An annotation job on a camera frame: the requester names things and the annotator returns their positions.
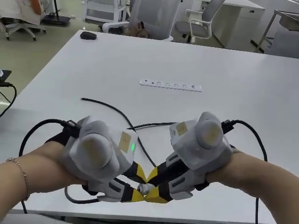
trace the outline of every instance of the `green led light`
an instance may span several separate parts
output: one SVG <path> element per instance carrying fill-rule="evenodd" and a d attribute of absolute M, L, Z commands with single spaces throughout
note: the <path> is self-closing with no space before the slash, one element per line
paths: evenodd
<path fill-rule="evenodd" d="M 135 143 L 133 143 L 131 147 L 131 151 L 133 152 L 134 150 L 135 150 Z"/>

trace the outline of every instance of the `power outlet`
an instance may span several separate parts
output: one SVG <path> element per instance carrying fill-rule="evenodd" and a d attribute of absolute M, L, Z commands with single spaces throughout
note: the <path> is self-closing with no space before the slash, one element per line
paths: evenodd
<path fill-rule="evenodd" d="M 164 81 L 152 80 L 152 79 L 141 79 L 139 83 L 140 85 L 146 85 L 146 86 L 202 92 L 201 86 L 194 85 L 194 84 L 170 83 L 170 82 L 164 82 Z"/>

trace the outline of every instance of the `office room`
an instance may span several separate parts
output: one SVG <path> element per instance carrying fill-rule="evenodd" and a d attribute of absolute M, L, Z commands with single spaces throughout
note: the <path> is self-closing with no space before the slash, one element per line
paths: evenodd
<path fill-rule="evenodd" d="M 298 71 L 299 0 L 0 0 L 0 221 L 298 223 Z"/>

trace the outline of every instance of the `bracelet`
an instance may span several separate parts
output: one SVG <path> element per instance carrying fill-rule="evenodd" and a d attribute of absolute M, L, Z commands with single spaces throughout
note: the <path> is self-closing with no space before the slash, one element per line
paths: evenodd
<path fill-rule="evenodd" d="M 30 197 L 29 184 L 28 184 L 28 178 L 27 178 L 28 173 L 23 170 L 22 165 L 15 158 L 9 158 L 9 159 L 6 160 L 6 162 L 14 162 L 21 169 L 23 177 L 25 178 L 26 188 L 27 188 L 27 196 L 24 199 L 24 201 L 27 201 L 29 199 L 29 197 Z"/>

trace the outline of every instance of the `white fabric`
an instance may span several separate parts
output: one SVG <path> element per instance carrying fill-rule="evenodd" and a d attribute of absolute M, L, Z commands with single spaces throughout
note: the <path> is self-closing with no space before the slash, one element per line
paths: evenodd
<path fill-rule="evenodd" d="M 0 0 L 0 18 L 7 17 L 24 20 L 39 25 L 41 16 L 35 14 L 30 0 Z"/>

